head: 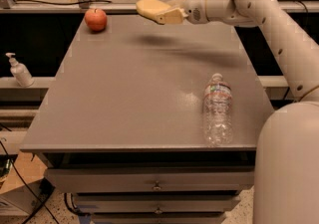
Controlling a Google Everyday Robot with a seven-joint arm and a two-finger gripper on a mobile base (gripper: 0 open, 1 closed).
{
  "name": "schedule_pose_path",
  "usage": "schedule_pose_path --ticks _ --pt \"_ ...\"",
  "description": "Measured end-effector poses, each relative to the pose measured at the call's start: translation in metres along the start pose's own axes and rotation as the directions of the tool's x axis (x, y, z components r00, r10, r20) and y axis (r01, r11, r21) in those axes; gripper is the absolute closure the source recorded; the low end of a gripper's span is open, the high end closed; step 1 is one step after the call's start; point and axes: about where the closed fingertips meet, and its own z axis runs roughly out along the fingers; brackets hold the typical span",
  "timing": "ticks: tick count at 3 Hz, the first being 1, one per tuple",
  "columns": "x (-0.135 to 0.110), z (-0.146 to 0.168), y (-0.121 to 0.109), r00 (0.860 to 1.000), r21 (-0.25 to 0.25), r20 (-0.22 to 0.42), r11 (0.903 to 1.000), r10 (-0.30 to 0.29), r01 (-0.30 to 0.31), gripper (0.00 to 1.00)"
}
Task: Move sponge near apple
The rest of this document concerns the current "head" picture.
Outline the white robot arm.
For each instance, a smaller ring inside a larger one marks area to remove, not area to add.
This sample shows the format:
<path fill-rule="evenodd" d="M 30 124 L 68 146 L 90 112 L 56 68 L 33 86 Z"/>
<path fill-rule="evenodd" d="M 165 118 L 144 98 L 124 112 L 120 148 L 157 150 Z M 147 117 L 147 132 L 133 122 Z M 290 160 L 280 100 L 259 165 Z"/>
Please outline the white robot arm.
<path fill-rule="evenodd" d="M 260 29 L 294 102 L 275 111 L 257 144 L 254 224 L 319 224 L 318 44 L 277 0 L 173 0 L 155 14 L 160 24 L 222 22 Z"/>

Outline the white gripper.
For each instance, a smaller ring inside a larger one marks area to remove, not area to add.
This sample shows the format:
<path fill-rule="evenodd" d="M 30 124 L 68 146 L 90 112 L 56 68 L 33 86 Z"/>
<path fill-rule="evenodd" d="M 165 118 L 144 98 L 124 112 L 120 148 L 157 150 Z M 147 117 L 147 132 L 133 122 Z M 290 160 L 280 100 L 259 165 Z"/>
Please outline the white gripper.
<path fill-rule="evenodd" d="M 169 7 L 177 6 L 180 8 L 168 9 L 156 14 L 156 22 L 165 24 L 181 24 L 187 17 L 191 24 L 206 24 L 206 0 L 168 0 Z"/>

